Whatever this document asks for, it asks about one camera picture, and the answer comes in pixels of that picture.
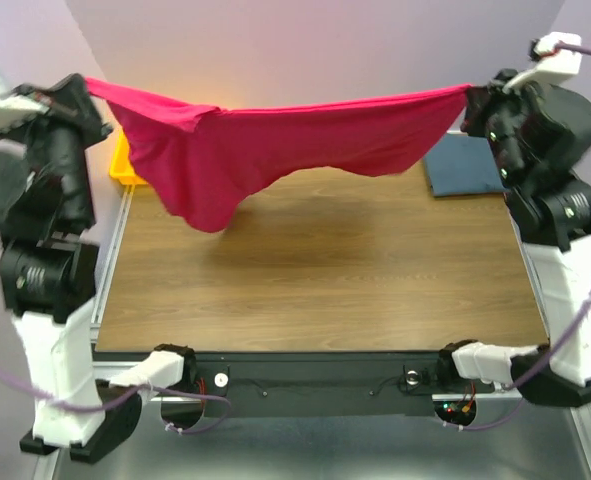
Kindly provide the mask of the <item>pink t shirt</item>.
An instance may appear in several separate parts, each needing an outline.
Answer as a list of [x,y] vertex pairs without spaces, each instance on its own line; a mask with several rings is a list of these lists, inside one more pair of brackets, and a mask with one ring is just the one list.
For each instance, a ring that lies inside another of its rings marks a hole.
[[134,172],[196,230],[227,227],[237,206],[300,170],[403,173],[446,134],[469,85],[282,108],[226,109],[94,78],[129,145]]

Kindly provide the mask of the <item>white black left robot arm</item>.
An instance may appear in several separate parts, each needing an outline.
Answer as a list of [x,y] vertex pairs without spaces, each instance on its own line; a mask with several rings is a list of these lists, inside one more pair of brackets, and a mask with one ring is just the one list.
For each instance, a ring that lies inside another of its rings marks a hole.
[[118,378],[94,376],[99,248],[81,240],[96,222],[86,152],[111,131],[78,74],[49,89],[11,89],[0,79],[0,139],[24,148],[0,149],[1,290],[35,398],[20,448],[37,455],[66,448],[86,464],[131,436],[159,388],[188,393],[198,373],[191,349],[162,344]]

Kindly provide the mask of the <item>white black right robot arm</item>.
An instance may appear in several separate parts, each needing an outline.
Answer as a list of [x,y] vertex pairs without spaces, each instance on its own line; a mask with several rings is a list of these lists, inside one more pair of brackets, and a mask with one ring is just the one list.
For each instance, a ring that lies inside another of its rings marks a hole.
[[462,129],[489,144],[548,341],[449,344],[436,381],[447,390],[469,380],[499,383],[541,406],[591,403],[591,186],[574,170],[591,148],[591,102],[557,80],[512,69],[466,98]]

